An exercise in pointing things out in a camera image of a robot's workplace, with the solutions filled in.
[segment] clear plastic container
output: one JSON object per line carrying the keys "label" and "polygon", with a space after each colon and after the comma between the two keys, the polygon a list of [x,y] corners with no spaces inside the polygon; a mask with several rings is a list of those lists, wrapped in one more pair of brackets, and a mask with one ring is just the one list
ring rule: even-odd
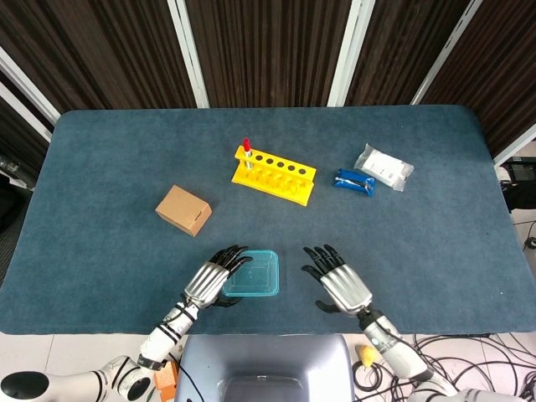
{"label": "clear plastic container", "polygon": [[229,297],[275,296],[279,293],[279,257],[272,250],[248,250],[253,257],[225,282],[222,292]]}

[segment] blue tablecloth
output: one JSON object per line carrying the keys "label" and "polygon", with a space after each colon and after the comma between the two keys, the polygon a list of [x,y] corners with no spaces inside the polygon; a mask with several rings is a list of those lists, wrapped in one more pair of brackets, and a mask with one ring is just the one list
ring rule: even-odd
{"label": "blue tablecloth", "polygon": [[[317,168],[304,208],[230,182],[242,138]],[[332,187],[369,142],[415,165],[403,193]],[[213,214],[157,216],[177,184]],[[0,290],[8,333],[147,333],[216,250],[275,250],[278,296],[201,312],[192,333],[357,332],[300,267],[336,247],[402,332],[536,329],[536,287],[476,117],[460,106],[72,111],[61,117]]]}

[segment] blue package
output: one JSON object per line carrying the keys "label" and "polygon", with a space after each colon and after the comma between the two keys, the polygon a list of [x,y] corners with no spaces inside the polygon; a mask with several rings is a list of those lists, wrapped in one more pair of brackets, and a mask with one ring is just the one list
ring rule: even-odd
{"label": "blue package", "polygon": [[352,170],[338,169],[337,176],[335,176],[335,187],[350,188],[355,191],[367,194],[372,197],[374,194],[374,184],[376,179],[370,176],[357,173]]}

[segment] yellow test tube rack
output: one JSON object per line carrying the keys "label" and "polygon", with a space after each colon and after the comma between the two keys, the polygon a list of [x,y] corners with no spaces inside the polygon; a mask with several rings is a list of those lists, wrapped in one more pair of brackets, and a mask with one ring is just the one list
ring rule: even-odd
{"label": "yellow test tube rack", "polygon": [[241,145],[234,157],[240,162],[231,180],[233,183],[307,206],[317,172],[314,167],[253,148],[251,156],[247,157]]}

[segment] plastic bag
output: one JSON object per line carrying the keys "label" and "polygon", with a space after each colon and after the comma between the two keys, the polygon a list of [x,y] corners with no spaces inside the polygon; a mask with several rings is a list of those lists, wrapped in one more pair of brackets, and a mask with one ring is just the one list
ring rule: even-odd
{"label": "plastic bag", "polygon": [[335,187],[350,188],[372,197],[374,195],[374,182],[375,179],[366,174],[338,169],[333,185]]}
{"label": "plastic bag", "polygon": [[405,182],[414,171],[414,166],[390,157],[368,143],[353,166],[396,191],[404,191]]}

